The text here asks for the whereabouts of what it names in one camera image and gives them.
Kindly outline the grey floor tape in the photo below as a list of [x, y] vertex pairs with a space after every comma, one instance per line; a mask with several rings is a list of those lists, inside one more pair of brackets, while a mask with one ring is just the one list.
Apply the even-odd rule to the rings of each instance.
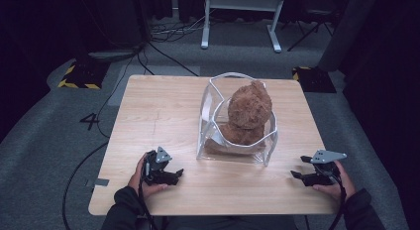
[[96, 185], [107, 186], [108, 183], [109, 183], [109, 179], [104, 179], [104, 178], [87, 179], [85, 182], [85, 186], [87, 187], [95, 187]]

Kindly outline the person's right hand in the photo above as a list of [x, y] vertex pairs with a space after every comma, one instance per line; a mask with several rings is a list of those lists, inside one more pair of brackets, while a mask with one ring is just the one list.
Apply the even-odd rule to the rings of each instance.
[[[342, 166], [342, 164], [339, 161], [335, 161], [335, 164], [340, 172], [340, 178], [342, 181], [342, 186], [344, 190], [346, 191], [346, 198], [345, 200], [348, 200], [351, 196], [353, 196], [357, 190], [355, 185], [353, 184], [350, 176]], [[333, 197], [338, 202], [341, 201], [341, 188], [338, 183], [335, 183], [333, 185], [320, 185], [315, 184], [312, 186], [313, 189], [320, 191], [322, 193], [328, 194], [331, 197]]]

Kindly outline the brown teddy bear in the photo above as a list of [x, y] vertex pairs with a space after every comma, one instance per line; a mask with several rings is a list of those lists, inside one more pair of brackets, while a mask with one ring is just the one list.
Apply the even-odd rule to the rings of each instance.
[[205, 150], [212, 155], [254, 155], [265, 149], [265, 123], [271, 116], [272, 102], [264, 84], [254, 80], [233, 93], [222, 106], [216, 122], [222, 136], [235, 147], [225, 148], [207, 140]]

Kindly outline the white desk frame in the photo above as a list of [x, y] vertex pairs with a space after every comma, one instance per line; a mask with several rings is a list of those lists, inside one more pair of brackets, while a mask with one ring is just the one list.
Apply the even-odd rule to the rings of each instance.
[[209, 47], [210, 34], [210, 10], [227, 9], [257, 12], [272, 12], [272, 22], [266, 26], [273, 50], [276, 53], [282, 51], [277, 39], [275, 29], [282, 10], [284, 0], [205, 0], [204, 27], [202, 32], [201, 48], [206, 50]]

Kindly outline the black yellow striped base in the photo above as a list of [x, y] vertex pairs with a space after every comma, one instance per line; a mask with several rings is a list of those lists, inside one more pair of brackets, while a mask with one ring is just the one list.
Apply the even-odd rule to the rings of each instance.
[[292, 78], [300, 83], [304, 92], [336, 93], [329, 74], [317, 67], [294, 67]]
[[82, 64], [74, 61], [66, 70], [58, 87], [101, 89], [109, 66], [109, 62], [93, 61]]

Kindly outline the black tripod stand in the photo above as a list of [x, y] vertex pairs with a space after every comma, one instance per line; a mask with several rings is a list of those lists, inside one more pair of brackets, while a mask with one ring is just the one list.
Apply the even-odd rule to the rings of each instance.
[[332, 10], [302, 9], [300, 11], [299, 17], [296, 19], [297, 24], [299, 24], [300, 22], [305, 22], [307, 24], [314, 23], [314, 26], [307, 32], [302, 31], [302, 37], [299, 40], [297, 40], [287, 50], [289, 52], [291, 52], [296, 46], [298, 46], [310, 34], [316, 32], [321, 25], [324, 25], [327, 29], [327, 32], [330, 35], [333, 35], [331, 30], [327, 26], [327, 23], [332, 21], [333, 16], [334, 16], [334, 12]]

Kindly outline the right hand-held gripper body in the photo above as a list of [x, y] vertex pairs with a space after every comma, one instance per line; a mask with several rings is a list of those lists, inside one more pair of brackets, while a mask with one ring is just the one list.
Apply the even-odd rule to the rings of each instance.
[[311, 165], [315, 173], [311, 173], [307, 179], [303, 180], [305, 186], [314, 184], [332, 185], [337, 182], [340, 172], [335, 161], [345, 159], [345, 153], [318, 150], [311, 158]]

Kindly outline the clear plastic bag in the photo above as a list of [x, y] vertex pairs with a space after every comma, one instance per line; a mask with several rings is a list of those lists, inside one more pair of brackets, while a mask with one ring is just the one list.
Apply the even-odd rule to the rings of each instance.
[[216, 118], [222, 110], [222, 106], [228, 104], [233, 93], [241, 86], [248, 85], [254, 80], [261, 81], [267, 91], [265, 82], [242, 73], [227, 72], [209, 79], [203, 92], [200, 107], [199, 136], [196, 154], [198, 160], [241, 162], [264, 166], [268, 164], [278, 140], [276, 116], [274, 114], [272, 99], [271, 116], [265, 123], [264, 137], [259, 141], [259, 143], [265, 143], [265, 149], [263, 151], [254, 155], [238, 156], [212, 155], [205, 150], [207, 140], [214, 140], [225, 148], [235, 147], [235, 144], [230, 143], [222, 136]]

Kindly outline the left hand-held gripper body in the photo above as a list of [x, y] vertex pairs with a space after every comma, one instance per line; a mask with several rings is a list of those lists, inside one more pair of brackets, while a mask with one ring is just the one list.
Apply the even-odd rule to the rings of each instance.
[[147, 185], [157, 184], [157, 177], [178, 177], [175, 172], [166, 172], [164, 169], [172, 160], [170, 154], [162, 147], [147, 152], [143, 165], [143, 178]]

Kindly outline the person's left hand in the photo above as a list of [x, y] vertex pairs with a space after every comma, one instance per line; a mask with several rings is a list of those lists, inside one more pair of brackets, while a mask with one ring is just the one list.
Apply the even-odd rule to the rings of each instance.
[[153, 194], [167, 189], [168, 185], [165, 183], [154, 185], [147, 185], [145, 183], [141, 183], [142, 169], [145, 157], [146, 154], [143, 154], [143, 156], [139, 159], [135, 172], [132, 174], [128, 182], [128, 186], [133, 188], [136, 191], [137, 195], [141, 195], [143, 198], [149, 198]]

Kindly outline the dark equipment stand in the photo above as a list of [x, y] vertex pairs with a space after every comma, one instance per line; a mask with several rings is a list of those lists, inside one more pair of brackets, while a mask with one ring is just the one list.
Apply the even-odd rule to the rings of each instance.
[[99, 33], [115, 49], [139, 53], [151, 38], [143, 0], [80, 0]]

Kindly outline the grey draped cloth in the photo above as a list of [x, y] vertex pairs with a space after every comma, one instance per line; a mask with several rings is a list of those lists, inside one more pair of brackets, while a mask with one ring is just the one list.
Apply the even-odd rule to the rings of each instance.
[[323, 52], [317, 67], [336, 71], [351, 48], [376, 0], [349, 0], [336, 31]]

